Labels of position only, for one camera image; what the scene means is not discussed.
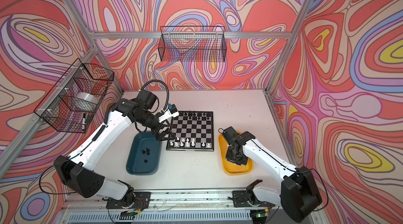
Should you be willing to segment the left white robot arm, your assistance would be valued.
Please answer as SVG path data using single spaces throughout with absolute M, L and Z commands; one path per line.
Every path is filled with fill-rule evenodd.
M 141 90 L 134 99 L 120 99 L 110 105 L 101 126 L 76 150 L 54 161 L 61 182 L 84 198 L 101 196 L 116 200 L 122 208 L 131 207 L 135 202 L 133 187 L 100 175 L 94 169 L 111 144 L 132 124 L 148 128 L 159 141 L 173 136 L 167 121 L 178 117 L 178 109 L 167 103 L 153 114 L 150 110 L 156 100 L 155 94 Z

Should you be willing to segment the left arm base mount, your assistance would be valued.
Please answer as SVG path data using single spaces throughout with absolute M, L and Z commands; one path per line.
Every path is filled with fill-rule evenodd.
M 150 199 L 150 191 L 134 191 L 122 200 L 108 199 L 106 209 L 147 209 Z

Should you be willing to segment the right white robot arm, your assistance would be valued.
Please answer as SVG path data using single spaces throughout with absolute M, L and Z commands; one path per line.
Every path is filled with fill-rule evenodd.
M 277 185 L 264 184 L 257 179 L 245 190 L 233 191 L 230 200 L 235 207 L 281 207 L 296 223 L 301 223 L 322 204 L 322 197 L 311 169 L 297 167 L 268 150 L 250 132 L 238 133 L 233 127 L 221 132 L 228 144 L 226 160 L 235 165 L 257 163 Z

